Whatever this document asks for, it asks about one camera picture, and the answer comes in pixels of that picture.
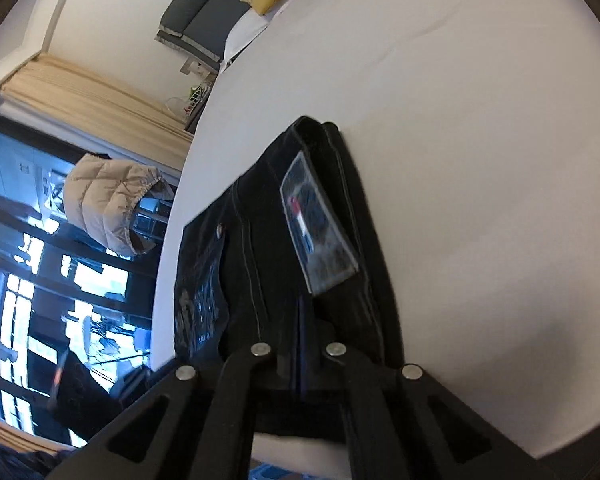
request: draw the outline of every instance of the bolt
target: bolt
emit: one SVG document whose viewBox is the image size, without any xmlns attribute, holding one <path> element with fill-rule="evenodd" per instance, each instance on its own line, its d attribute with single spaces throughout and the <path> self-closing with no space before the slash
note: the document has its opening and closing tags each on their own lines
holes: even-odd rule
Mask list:
<svg viewBox="0 0 600 480">
<path fill-rule="evenodd" d="M 271 347 L 266 343 L 256 343 L 251 347 L 251 353 L 256 357 L 268 355 L 271 352 Z"/>
<path fill-rule="evenodd" d="M 402 367 L 402 376 L 411 381 L 417 381 L 423 375 L 422 368 L 418 365 L 404 365 Z"/>
<path fill-rule="evenodd" d="M 196 376 L 196 369 L 193 366 L 181 366 L 176 370 L 176 377 L 181 381 L 190 381 Z"/>
<path fill-rule="evenodd" d="M 333 357 L 344 355 L 347 353 L 347 347 L 342 343 L 329 343 L 327 345 L 327 354 Z"/>
</svg>

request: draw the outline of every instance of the black jeans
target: black jeans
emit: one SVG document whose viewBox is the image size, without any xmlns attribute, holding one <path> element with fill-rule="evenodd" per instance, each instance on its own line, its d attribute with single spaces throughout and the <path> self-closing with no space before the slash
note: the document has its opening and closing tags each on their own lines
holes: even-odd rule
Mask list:
<svg viewBox="0 0 600 480">
<path fill-rule="evenodd" d="M 362 183 L 335 124 L 302 117 L 184 229 L 176 355 L 198 367 L 265 341 L 300 299 L 340 342 L 403 364 L 395 298 Z"/>
</svg>

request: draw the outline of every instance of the bed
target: bed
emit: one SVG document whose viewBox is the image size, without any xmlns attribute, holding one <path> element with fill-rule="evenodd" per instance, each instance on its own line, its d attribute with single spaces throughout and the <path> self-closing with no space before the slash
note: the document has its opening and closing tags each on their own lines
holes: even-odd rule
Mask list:
<svg viewBox="0 0 600 480">
<path fill-rule="evenodd" d="M 365 186 L 405 355 L 535 456 L 600 423 L 600 22 L 583 0 L 294 0 L 218 78 L 171 212 L 152 365 L 173 355 L 183 227 L 300 115 Z M 254 457 L 346 478 L 343 449 Z"/>
</svg>

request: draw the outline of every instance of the garment label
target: garment label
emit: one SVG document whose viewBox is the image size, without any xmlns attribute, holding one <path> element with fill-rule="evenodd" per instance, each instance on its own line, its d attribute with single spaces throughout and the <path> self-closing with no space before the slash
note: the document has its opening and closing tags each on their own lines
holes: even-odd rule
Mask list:
<svg viewBox="0 0 600 480">
<path fill-rule="evenodd" d="M 286 224 L 309 292 L 324 293 L 358 272 L 354 252 L 334 220 L 304 152 L 299 152 L 280 186 Z"/>
</svg>

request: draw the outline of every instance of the gray upholstered headboard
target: gray upholstered headboard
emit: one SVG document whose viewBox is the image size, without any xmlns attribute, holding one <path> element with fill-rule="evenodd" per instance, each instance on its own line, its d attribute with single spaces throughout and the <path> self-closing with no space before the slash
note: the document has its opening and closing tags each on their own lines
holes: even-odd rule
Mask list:
<svg viewBox="0 0 600 480">
<path fill-rule="evenodd" d="M 240 0 L 173 0 L 156 40 L 195 56 L 217 73 L 226 38 L 247 10 L 248 4 Z"/>
</svg>

